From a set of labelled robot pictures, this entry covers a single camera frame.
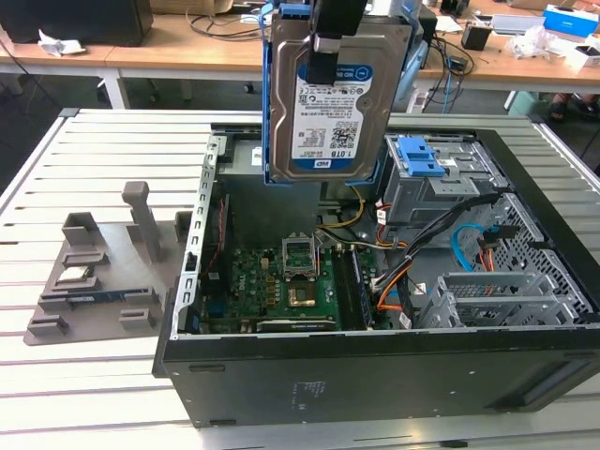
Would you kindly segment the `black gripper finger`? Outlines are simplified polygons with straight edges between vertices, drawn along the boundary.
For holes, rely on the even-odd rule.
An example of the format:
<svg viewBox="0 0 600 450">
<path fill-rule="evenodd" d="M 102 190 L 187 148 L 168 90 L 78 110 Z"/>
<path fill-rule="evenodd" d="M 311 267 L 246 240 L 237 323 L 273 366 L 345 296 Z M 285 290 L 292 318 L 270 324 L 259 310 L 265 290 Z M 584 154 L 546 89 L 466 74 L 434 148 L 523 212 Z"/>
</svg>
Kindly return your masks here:
<svg viewBox="0 0 600 450">
<path fill-rule="evenodd" d="M 308 83 L 335 82 L 341 40 L 355 35 L 366 5 L 366 0 L 310 2 Z"/>
</svg>

